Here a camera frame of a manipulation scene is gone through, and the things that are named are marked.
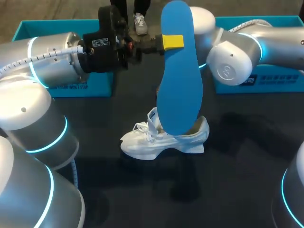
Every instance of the logo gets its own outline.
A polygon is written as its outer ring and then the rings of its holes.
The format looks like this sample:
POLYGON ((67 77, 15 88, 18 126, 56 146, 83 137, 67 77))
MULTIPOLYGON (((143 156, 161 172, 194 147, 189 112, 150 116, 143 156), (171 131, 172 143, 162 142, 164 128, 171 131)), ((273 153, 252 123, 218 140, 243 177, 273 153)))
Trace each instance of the logo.
POLYGON ((221 64, 218 68, 218 76, 226 81, 234 79, 236 72, 234 68, 229 64, 221 64))
POLYGON ((253 86, 256 82, 257 79, 257 75, 250 75, 249 78, 247 78, 247 80, 245 82, 243 82, 242 84, 240 84, 240 86, 253 86))

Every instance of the label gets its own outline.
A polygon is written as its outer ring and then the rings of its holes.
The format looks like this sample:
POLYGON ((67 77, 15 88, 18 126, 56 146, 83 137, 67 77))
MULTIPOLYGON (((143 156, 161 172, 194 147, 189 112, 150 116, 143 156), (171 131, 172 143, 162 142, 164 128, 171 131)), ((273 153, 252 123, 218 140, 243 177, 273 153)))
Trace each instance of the label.
POLYGON ((232 80, 236 76, 234 68, 229 64, 221 64, 217 69, 218 76, 223 80, 232 80))
POLYGON ((108 38, 96 39, 92 41, 93 47, 105 46, 109 44, 108 38))
POLYGON ((149 118, 152 119, 154 116, 155 116, 155 112, 152 111, 152 112, 150 113, 150 115, 149 115, 149 118))
POLYGON ((259 85, 290 85, 295 84, 299 75, 261 75, 259 85))
POLYGON ((57 86, 52 89, 88 89, 89 86, 87 85, 87 82, 77 83, 77 84, 71 84, 71 85, 61 85, 57 86))
POLYGON ((240 84, 240 86, 250 86, 250 85, 253 86, 256 82, 256 79, 257 79, 257 75, 250 75, 245 82, 240 84))

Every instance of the yellow tag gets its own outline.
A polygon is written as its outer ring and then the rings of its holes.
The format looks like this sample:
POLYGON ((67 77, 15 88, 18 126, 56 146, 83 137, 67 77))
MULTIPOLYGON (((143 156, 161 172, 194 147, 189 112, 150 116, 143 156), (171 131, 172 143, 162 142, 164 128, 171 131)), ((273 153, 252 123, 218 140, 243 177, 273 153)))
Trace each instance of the yellow tag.
POLYGON ((182 35, 163 35, 163 49, 165 51, 184 47, 184 37, 182 35))

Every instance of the black pants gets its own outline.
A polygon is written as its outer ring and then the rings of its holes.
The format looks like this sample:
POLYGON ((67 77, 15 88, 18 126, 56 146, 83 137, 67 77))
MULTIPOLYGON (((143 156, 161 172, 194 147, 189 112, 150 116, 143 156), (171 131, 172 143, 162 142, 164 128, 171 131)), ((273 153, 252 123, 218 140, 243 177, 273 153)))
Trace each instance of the black pants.
POLYGON ((300 9, 299 17, 302 19, 302 21, 304 21, 304 1, 300 9))
MULTIPOLYGON (((141 13, 145 16, 150 3, 151 0, 134 0, 134 13, 141 13)), ((127 0, 111 0, 111 4, 119 9, 121 16, 128 22, 127 0)))

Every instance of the shoe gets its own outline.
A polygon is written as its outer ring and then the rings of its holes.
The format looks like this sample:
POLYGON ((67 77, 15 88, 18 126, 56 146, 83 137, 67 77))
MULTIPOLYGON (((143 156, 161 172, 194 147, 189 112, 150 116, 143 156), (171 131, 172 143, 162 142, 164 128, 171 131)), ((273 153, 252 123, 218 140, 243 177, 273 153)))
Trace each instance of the shoe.
POLYGON ((135 13, 134 15, 134 27, 136 34, 138 36, 143 36, 148 34, 148 26, 144 20, 143 14, 135 13))
POLYGON ((204 153, 203 143, 208 136, 209 125, 204 116, 198 118, 184 135, 167 134, 162 128, 157 109, 153 108, 148 113, 148 122, 136 123, 133 130, 121 138, 121 149, 130 157, 140 160, 153 160, 168 148, 183 153, 204 153))

